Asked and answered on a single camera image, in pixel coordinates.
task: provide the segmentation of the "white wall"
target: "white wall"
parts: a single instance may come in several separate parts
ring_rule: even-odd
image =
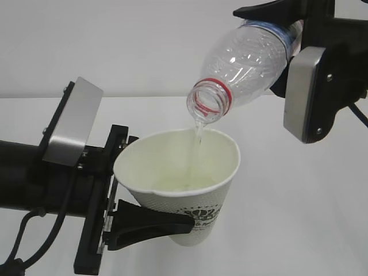
[[[82,76],[106,96],[186,95],[211,45],[267,0],[0,1],[0,97],[59,97]],[[336,15],[368,19],[360,0]]]

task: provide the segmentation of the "cup rim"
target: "cup rim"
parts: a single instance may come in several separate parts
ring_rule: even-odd
[[[142,194],[155,194],[157,196],[161,196],[161,197],[191,197],[191,196],[199,196],[201,194],[206,194],[206,193],[210,193],[211,191],[217,190],[220,187],[226,185],[227,183],[229,183],[234,176],[236,175],[237,171],[239,170],[240,167],[240,163],[242,161],[241,159],[241,154],[240,154],[240,148],[239,145],[237,144],[237,142],[231,138],[229,135],[227,135],[226,133],[222,132],[222,131],[218,131],[216,129],[208,129],[208,128],[204,128],[204,132],[216,132],[224,137],[226,137],[228,140],[230,140],[235,148],[236,148],[236,155],[237,155],[237,165],[235,167],[235,169],[233,170],[233,172],[231,173],[230,176],[228,176],[225,180],[221,181],[218,184],[206,187],[206,188],[202,188],[202,189],[197,189],[197,190],[189,190],[189,191],[159,191],[159,190],[152,190],[152,189],[139,189],[139,188],[134,188],[131,187],[129,185],[126,185],[125,183],[123,183],[119,177],[116,175],[116,164],[118,163],[118,161],[122,158],[124,152],[132,150],[131,148],[133,147],[137,147],[138,144],[142,143],[144,140],[146,139],[150,139],[152,137],[155,136],[159,136],[159,135],[163,135],[163,134],[167,134],[167,133],[173,133],[173,132],[182,132],[182,131],[189,131],[189,130],[193,130],[193,128],[181,128],[181,129],[172,129],[169,131],[161,131],[161,132],[156,132],[153,133],[149,136],[146,136],[142,139],[138,139],[136,140],[134,143],[132,143],[131,145],[129,145],[128,147],[126,147],[126,149],[124,149],[122,152],[120,152],[119,156],[116,158],[115,162],[114,162],[114,166],[113,166],[113,172],[114,172],[114,177],[118,180],[118,182],[123,185],[123,187],[127,188],[129,191],[134,191],[137,193],[142,193]]]

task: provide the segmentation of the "metal plate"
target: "metal plate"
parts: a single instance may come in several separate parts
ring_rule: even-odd
[[[76,165],[87,143],[103,94],[101,89],[85,79],[77,79],[51,134],[44,161]]]
[[[307,126],[315,91],[318,66],[325,48],[308,47],[291,62],[285,95],[284,127],[303,143],[308,141]]]

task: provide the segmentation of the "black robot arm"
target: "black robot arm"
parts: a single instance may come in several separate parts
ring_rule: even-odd
[[[303,20],[301,52],[271,88],[285,98],[285,128],[303,143],[325,138],[339,110],[356,111],[366,98],[368,21],[335,18],[335,0],[277,0],[233,15],[282,26]]]
[[[39,146],[0,141],[0,208],[29,211],[0,276],[22,276],[52,245],[66,216],[84,217],[74,262],[76,274],[98,275],[104,248],[119,250],[155,237],[189,233],[189,216],[149,210],[119,200],[116,157],[137,137],[112,125],[103,148],[86,145],[102,91],[82,78],[71,82]],[[27,260],[16,259],[26,224],[57,214],[44,244]]]

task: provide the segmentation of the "black cable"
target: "black cable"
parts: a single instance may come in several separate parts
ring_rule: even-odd
[[[37,217],[37,216],[44,217],[45,215],[46,215],[46,212],[43,208],[37,208],[35,210],[30,211],[29,213],[27,213],[23,217],[21,225],[19,227],[19,231],[18,231],[16,241],[14,242],[13,249],[11,249],[10,255],[9,255],[9,257],[7,257],[7,260],[6,260],[5,263],[8,263],[11,260],[14,260],[16,258],[16,255],[17,255],[17,252],[18,252],[18,249],[19,249],[19,245],[21,244],[21,240],[22,240],[22,237],[23,237],[23,234],[24,234],[24,230],[25,230],[25,227],[26,227],[28,221],[32,217]]]
[[[63,225],[65,216],[67,214],[67,209],[72,195],[75,178],[76,178],[76,170],[73,171],[72,176],[69,180],[68,188],[65,193],[62,206],[60,208],[59,214],[57,214],[56,220],[50,231],[50,234],[48,235],[48,237],[46,238],[45,242],[40,247],[40,249],[36,253],[34,253],[33,256],[31,256],[28,260],[24,262],[23,265],[25,270],[33,266],[38,260],[40,260],[45,255],[45,253],[49,250],[49,248],[55,241],[57,235],[59,234],[59,231]]]
[[[350,105],[349,108],[359,118],[359,120],[368,127],[368,118],[363,114],[363,112],[361,112],[355,104]]]

